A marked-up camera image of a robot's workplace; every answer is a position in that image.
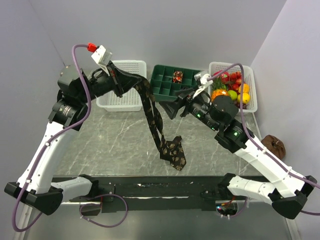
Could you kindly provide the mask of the black gold floral tie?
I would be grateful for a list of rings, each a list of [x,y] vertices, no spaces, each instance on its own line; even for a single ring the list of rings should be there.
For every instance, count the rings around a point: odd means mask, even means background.
[[[163,118],[156,107],[155,96],[149,81],[138,74],[134,77],[137,78],[134,88],[140,96],[143,111],[159,152],[159,157],[162,160],[168,161],[176,170],[181,171],[187,163],[182,147],[182,137],[178,135],[173,140],[165,138]]]

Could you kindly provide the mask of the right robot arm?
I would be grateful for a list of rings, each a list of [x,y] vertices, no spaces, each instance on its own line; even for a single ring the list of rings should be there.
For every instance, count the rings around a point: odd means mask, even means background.
[[[217,190],[222,199],[243,196],[272,206],[281,216],[295,219],[303,212],[308,196],[317,180],[303,176],[270,152],[250,131],[243,121],[235,119],[239,109],[227,95],[217,96],[213,102],[203,99],[204,93],[196,95],[190,88],[179,91],[174,101],[161,101],[159,104],[172,120],[183,109],[180,117],[193,115],[212,131],[216,131],[215,140],[225,149],[241,157],[266,179],[266,182],[242,178],[227,173],[218,184]]]

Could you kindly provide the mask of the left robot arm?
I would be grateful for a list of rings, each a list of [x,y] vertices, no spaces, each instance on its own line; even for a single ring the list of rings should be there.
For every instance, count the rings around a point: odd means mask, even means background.
[[[107,69],[98,68],[90,76],[78,66],[67,66],[57,81],[59,92],[48,117],[43,139],[25,172],[4,191],[47,216],[63,202],[84,197],[88,201],[99,195],[99,181],[82,174],[72,180],[53,182],[55,170],[91,112],[93,100],[114,92],[121,97],[146,78],[109,62]]]

